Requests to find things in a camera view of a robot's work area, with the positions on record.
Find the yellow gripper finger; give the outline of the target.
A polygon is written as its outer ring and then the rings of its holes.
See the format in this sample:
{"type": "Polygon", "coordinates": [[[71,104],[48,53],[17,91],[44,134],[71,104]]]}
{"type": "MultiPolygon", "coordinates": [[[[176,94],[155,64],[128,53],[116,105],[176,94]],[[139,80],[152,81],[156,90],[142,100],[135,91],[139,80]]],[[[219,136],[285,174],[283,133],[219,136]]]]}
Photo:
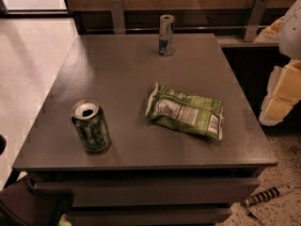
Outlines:
{"type": "Polygon", "coordinates": [[[292,59],[283,68],[275,66],[266,91],[259,121],[266,126],[275,126],[283,122],[301,100],[301,60],[292,59]]]}
{"type": "Polygon", "coordinates": [[[259,34],[261,40],[278,40],[279,30],[283,21],[283,17],[278,18],[272,24],[265,27],[259,34]]]}

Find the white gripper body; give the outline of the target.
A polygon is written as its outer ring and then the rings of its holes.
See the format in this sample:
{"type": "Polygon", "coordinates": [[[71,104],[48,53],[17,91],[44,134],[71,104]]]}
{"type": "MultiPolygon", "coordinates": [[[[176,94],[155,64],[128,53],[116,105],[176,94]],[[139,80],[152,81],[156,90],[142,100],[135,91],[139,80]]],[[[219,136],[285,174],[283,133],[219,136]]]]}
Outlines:
{"type": "Polygon", "coordinates": [[[301,59],[301,0],[296,0],[283,17],[279,29],[279,52],[301,59]]]}

